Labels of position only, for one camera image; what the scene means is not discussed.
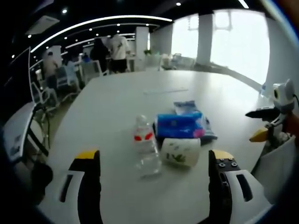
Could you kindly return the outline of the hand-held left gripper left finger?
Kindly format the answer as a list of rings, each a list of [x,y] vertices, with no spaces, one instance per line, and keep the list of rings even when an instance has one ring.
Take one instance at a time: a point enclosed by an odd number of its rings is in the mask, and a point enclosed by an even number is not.
[[[101,224],[100,151],[79,153],[45,188],[39,210],[52,224]]]

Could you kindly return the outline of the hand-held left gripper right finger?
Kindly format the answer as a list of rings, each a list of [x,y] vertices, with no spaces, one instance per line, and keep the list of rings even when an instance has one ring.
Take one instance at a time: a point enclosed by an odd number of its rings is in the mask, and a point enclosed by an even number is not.
[[[209,151],[209,224],[255,224],[272,207],[264,187],[225,151]]]

